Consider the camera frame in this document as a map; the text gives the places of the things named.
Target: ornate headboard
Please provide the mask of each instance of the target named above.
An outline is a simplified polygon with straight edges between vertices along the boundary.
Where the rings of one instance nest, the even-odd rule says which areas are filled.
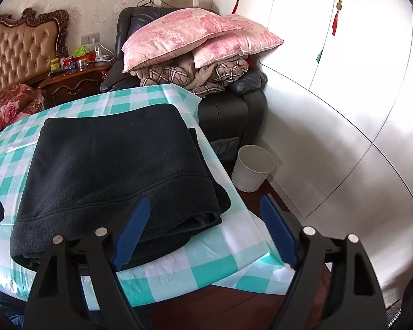
[[[0,15],[0,91],[51,70],[51,60],[67,57],[69,15],[57,10],[36,16],[27,8],[18,20]]]

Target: white wardrobe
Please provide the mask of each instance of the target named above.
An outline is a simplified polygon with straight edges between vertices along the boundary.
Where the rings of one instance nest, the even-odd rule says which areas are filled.
[[[413,7],[342,0],[333,35],[337,2],[240,1],[237,13],[284,39],[257,56],[268,76],[258,144],[303,223],[360,237],[389,304],[413,276]]]

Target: folded blanket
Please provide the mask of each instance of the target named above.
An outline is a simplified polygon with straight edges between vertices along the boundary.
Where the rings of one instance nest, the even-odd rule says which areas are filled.
[[[40,90],[16,84],[0,92],[0,132],[28,115],[44,110]]]
[[[130,74],[138,76],[142,87],[174,83],[203,98],[211,93],[225,91],[225,87],[247,71],[248,63],[240,56],[195,69],[193,54],[188,52],[165,63],[141,68]]]
[[[103,227],[147,196],[151,216],[131,268],[183,246],[221,223],[230,206],[171,104],[115,115],[47,119],[31,161],[10,244],[29,269],[55,235],[68,240]]]

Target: nightstand drawer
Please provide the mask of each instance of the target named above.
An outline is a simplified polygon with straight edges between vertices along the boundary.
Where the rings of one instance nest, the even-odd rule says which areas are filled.
[[[68,79],[49,86],[46,91],[51,106],[56,106],[98,94],[101,82],[101,73],[89,73],[82,77]]]

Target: leather armchair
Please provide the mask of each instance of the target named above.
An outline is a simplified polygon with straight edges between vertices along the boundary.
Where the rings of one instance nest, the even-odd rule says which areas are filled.
[[[176,9],[128,7],[121,11],[115,46],[116,62],[101,84],[101,92],[139,86],[136,76],[122,73],[124,53],[121,48],[136,30],[174,10]],[[229,85],[225,92],[209,94],[200,102],[199,125],[220,160],[234,160],[238,148],[252,143],[256,138],[263,119],[262,90],[266,82],[265,74],[250,69]]]

